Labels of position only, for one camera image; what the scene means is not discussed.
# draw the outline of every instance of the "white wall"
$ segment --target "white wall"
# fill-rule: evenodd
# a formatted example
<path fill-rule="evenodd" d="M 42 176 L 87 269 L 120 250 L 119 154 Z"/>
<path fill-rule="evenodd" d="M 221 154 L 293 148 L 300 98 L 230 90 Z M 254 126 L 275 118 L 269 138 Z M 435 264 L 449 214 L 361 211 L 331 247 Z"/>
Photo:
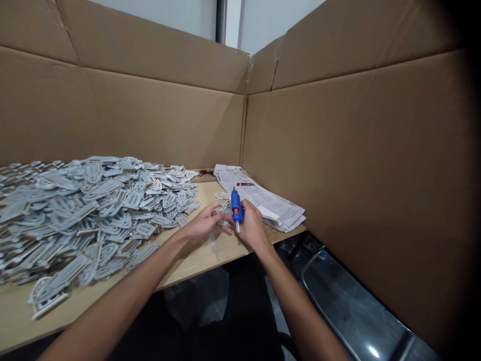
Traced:
<path fill-rule="evenodd" d="M 216 0 L 91 0 L 215 41 Z"/>
<path fill-rule="evenodd" d="M 244 0 L 238 48 L 255 54 L 325 0 Z"/>

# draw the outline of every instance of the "newspaper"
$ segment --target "newspaper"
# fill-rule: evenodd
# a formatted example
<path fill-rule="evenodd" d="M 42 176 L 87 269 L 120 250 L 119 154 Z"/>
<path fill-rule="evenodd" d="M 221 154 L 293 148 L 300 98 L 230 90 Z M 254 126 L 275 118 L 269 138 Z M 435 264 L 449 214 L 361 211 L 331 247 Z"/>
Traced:
<path fill-rule="evenodd" d="M 256 206 L 264 223 L 278 231 L 290 232 L 306 219 L 303 208 L 262 188 L 239 166 L 217 164 L 214 175 L 227 193 L 235 187 L 240 199 Z"/>

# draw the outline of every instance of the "wooden table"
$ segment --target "wooden table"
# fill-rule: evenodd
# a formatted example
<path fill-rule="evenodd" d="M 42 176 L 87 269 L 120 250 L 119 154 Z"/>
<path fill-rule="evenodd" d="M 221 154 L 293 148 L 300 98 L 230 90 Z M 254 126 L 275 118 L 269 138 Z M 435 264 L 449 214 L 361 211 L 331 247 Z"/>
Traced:
<path fill-rule="evenodd" d="M 200 201 L 200 208 L 190 218 L 193 218 L 203 207 L 215 202 L 217 200 L 215 194 L 219 192 L 224 192 L 224 190 L 217 181 L 199 183 L 196 200 Z M 306 230 L 303 225 L 289 233 L 276 231 L 267 225 L 264 227 L 268 239 L 272 243 Z M 162 232 L 154 241 L 162 244 L 177 229 Z M 221 233 L 215 243 L 206 242 L 187 258 L 177 261 L 160 282 L 157 290 L 240 258 L 249 252 L 236 236 Z M 11 283 L 0 286 L 0 354 L 64 329 L 117 283 L 124 274 L 125 270 L 122 269 L 107 281 L 100 281 L 92 286 L 74 288 L 70 291 L 69 299 L 38 321 L 31 321 L 33 310 L 32 306 L 27 304 L 34 282 L 22 286 L 15 286 Z"/>

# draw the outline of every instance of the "cardboard panel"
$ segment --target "cardboard panel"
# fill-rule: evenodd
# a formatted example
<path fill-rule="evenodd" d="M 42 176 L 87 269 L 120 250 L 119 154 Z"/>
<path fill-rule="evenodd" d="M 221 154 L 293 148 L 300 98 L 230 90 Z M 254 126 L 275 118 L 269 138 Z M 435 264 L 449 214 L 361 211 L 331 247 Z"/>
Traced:
<path fill-rule="evenodd" d="M 249 55 L 84 0 L 57 0 L 82 65 L 244 94 Z"/>
<path fill-rule="evenodd" d="M 115 154 L 187 168 L 239 163 L 244 96 L 87 72 Z"/>
<path fill-rule="evenodd" d="M 251 56 L 247 94 L 257 94 L 271 90 L 282 43 L 283 37 L 275 39 Z"/>
<path fill-rule="evenodd" d="M 284 36 L 274 89 L 457 49 L 442 11 L 432 0 L 327 0 Z"/>
<path fill-rule="evenodd" d="M 2 0 L 0 45 L 77 62 L 55 0 Z"/>
<path fill-rule="evenodd" d="M 0 164 L 111 151 L 85 70 L 0 47 Z"/>
<path fill-rule="evenodd" d="M 242 164 L 304 207 L 306 227 L 438 352 L 475 246 L 463 61 L 451 52 L 249 96 Z"/>

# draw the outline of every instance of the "cardboard box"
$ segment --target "cardboard box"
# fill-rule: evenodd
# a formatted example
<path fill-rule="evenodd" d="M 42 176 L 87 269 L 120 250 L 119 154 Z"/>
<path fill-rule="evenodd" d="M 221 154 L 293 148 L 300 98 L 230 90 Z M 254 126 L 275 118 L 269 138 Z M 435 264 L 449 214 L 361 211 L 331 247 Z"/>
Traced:
<path fill-rule="evenodd" d="M 241 164 L 442 353 L 473 230 L 473 100 L 428 0 L 328 0 L 257 54 L 85 0 L 0 3 L 0 163 Z"/>

